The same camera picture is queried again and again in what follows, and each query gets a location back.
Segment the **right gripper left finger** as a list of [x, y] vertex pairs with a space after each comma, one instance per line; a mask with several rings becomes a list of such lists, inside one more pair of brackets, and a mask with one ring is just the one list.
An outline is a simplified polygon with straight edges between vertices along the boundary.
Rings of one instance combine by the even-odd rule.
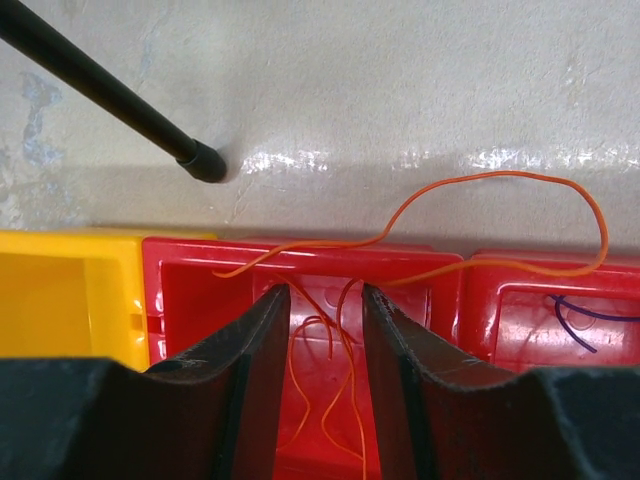
[[143, 372], [107, 358], [1, 363], [5, 479], [268, 479], [290, 291]]

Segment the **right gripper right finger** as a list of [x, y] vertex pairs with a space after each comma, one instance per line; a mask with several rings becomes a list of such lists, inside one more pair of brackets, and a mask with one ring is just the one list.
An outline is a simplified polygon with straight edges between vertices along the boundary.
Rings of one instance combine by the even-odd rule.
[[362, 290], [385, 479], [635, 479], [639, 371], [482, 361]]

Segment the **red plastic bin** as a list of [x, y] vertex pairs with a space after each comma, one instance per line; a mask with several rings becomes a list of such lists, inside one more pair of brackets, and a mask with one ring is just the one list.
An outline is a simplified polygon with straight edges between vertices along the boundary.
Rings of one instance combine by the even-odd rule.
[[411, 319], [445, 327], [462, 275], [417, 280], [460, 261], [430, 247], [276, 252], [269, 241], [151, 238], [142, 244], [149, 355], [158, 363], [291, 289], [290, 353], [279, 423], [278, 479], [377, 479], [380, 465], [362, 335], [362, 285], [376, 283]]
[[516, 372], [639, 362], [636, 256], [579, 277], [483, 265], [463, 278], [457, 344], [475, 357]]

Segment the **yellow plastic bin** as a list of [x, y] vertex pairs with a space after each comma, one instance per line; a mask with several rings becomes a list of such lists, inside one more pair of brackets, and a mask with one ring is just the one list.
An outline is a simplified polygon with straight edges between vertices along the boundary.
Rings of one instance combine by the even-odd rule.
[[1, 356], [107, 357], [144, 371], [197, 342], [162, 317], [158, 264], [185, 229], [1, 232]]

